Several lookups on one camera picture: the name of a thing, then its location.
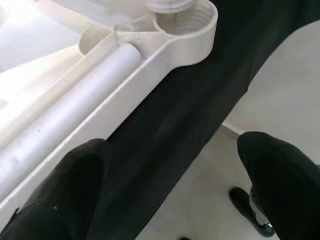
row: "white plastic part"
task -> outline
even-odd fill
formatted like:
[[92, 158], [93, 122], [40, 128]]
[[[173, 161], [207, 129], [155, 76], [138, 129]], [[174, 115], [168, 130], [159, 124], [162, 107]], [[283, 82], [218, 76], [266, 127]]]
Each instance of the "white plastic part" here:
[[[170, 71], [204, 60], [213, 48], [218, 11], [208, 0], [195, 0], [175, 14], [149, 12], [114, 31], [104, 18], [87, 20], [53, 1], [43, 6], [47, 1], [36, 5], [77, 31], [86, 27], [76, 63], [41, 89], [33, 99], [34, 114], [19, 110], [22, 120], [0, 140], [0, 229], [68, 151], [93, 138], [107, 139]], [[53, 81], [55, 73], [42, 77]]]
[[194, 0], [146, 0], [145, 4], [151, 12], [173, 14], [189, 9]]

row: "tiled floor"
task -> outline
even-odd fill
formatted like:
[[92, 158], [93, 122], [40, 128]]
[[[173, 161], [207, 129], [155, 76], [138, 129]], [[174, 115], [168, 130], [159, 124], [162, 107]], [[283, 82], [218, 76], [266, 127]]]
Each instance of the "tiled floor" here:
[[233, 207], [228, 191], [249, 191], [236, 138], [218, 130], [137, 240], [262, 240]]

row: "white tube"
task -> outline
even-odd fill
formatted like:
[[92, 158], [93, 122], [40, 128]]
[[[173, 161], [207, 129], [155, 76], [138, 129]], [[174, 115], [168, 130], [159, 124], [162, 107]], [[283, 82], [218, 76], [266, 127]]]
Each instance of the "white tube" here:
[[0, 201], [12, 192], [137, 67], [125, 43], [0, 151]]

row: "white cylindrical rod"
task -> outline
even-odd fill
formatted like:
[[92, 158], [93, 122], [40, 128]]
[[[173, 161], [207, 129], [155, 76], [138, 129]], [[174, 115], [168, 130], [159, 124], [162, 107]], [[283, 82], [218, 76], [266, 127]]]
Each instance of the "white cylindrical rod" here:
[[137, 67], [125, 43], [0, 151], [0, 201], [12, 192]]

